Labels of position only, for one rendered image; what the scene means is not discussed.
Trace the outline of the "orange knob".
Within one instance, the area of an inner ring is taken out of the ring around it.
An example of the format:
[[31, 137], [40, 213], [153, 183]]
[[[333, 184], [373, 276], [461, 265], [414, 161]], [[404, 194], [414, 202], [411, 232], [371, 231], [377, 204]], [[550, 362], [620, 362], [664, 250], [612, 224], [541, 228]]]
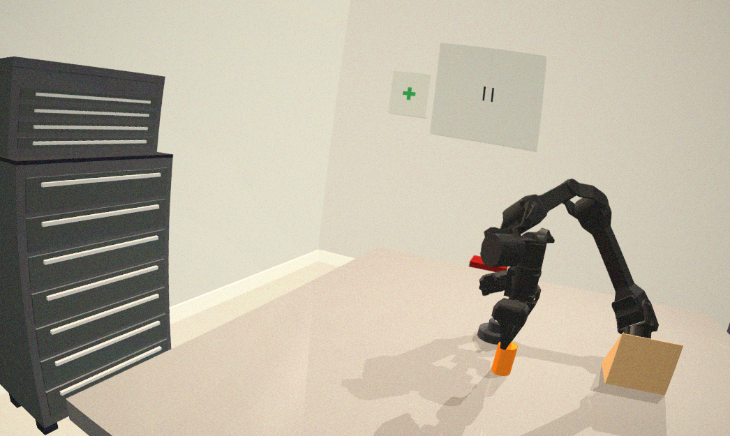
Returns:
[[500, 343], [498, 343], [495, 359], [491, 367], [493, 373], [500, 376], [510, 375], [517, 347], [517, 344], [511, 342], [507, 349], [504, 350], [500, 348]]

